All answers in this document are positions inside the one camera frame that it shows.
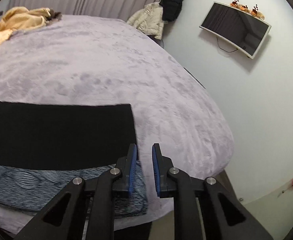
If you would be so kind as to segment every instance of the television screen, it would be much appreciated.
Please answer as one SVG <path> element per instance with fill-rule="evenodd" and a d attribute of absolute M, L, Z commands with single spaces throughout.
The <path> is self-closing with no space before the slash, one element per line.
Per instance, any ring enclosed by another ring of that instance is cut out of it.
<path fill-rule="evenodd" d="M 231 41 L 253 58 L 271 26 L 246 12 L 215 2 L 200 27 Z"/>

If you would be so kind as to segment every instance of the black fabric rectangle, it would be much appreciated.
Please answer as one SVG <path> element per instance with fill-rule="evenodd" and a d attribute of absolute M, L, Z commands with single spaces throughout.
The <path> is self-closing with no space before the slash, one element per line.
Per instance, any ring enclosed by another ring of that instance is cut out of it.
<path fill-rule="evenodd" d="M 116 163 L 136 144 L 131 105 L 0 102 L 0 165 L 75 170 Z"/>

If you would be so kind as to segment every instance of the plush blanket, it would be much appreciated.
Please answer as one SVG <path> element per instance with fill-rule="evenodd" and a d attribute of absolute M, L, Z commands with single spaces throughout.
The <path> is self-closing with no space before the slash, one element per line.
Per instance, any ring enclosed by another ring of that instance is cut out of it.
<path fill-rule="evenodd" d="M 153 143 L 200 179 L 222 171 L 233 152 L 231 131 L 206 90 L 154 41 L 117 19 L 64 16 L 17 32 L 0 46 L 0 100 L 132 105 L 149 208 L 144 216 L 115 221 L 115 229 L 173 209 L 171 199 L 156 196 Z"/>

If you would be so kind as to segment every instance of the black cable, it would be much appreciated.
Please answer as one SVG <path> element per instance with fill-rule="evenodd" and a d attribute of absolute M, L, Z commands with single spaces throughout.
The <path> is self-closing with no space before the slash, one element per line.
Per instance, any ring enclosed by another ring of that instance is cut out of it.
<path fill-rule="evenodd" d="M 224 50 L 224 51 L 227 52 L 227 53 L 232 53 L 232 52 L 235 52 L 235 51 L 238 50 L 238 49 L 235 49 L 235 50 L 233 50 L 233 51 L 226 51 L 225 49 L 222 49 L 222 48 L 220 47 L 220 45 L 219 45 L 219 40 L 218 40 L 217 36 L 216 36 L 216 42 L 217 42 L 217 45 L 219 46 L 219 48 L 220 48 L 221 50 Z"/>

